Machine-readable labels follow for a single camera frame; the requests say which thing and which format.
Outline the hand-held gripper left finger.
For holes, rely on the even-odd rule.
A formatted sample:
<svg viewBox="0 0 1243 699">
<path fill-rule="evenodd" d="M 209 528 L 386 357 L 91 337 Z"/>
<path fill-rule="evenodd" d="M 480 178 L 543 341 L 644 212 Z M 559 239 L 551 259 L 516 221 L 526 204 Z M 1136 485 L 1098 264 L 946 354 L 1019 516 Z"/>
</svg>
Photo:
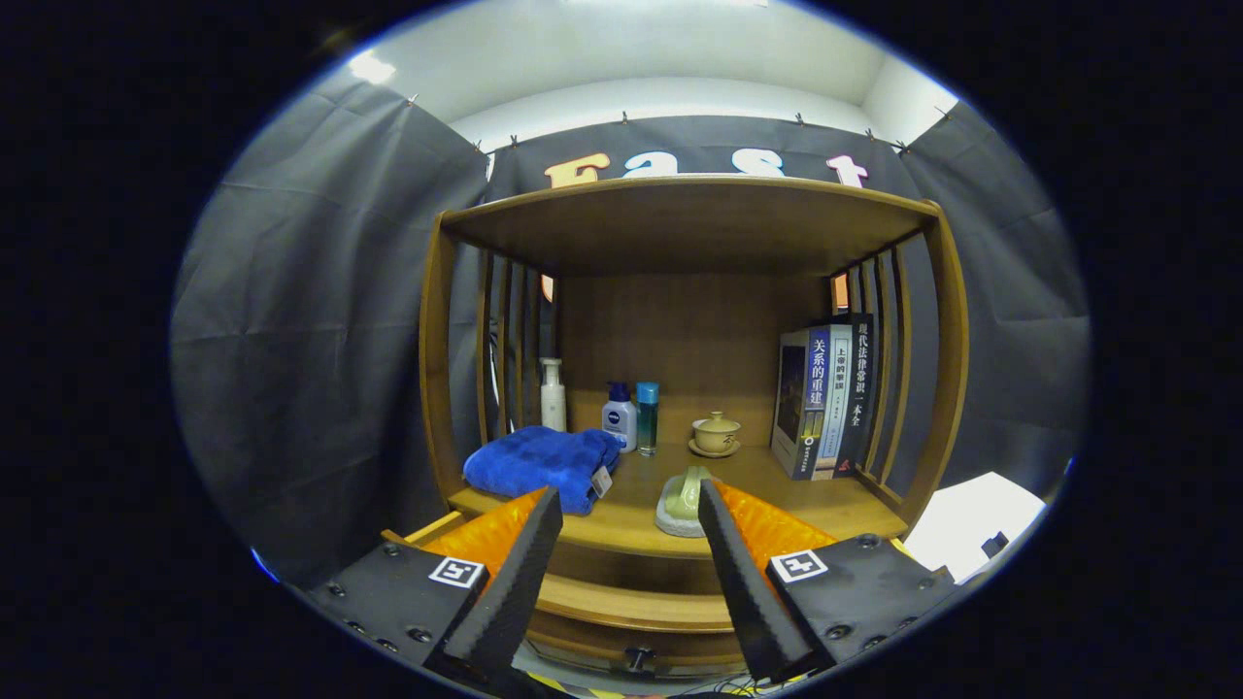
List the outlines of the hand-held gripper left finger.
<svg viewBox="0 0 1243 699">
<path fill-rule="evenodd" d="M 308 591 L 329 623 L 405 668 L 462 685 L 511 677 L 562 530 L 556 488 L 520 496 L 423 544 L 387 534 Z"/>
</svg>

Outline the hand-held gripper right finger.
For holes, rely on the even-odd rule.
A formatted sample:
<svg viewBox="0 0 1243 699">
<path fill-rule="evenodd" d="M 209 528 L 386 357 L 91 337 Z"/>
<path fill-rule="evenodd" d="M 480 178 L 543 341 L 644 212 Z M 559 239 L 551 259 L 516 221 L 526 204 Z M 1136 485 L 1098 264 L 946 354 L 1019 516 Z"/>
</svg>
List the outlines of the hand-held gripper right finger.
<svg viewBox="0 0 1243 699">
<path fill-rule="evenodd" d="M 900 641 L 960 585 L 892 539 L 835 539 L 741 488 L 705 479 L 699 521 L 751 677 L 789 682 Z"/>
</svg>

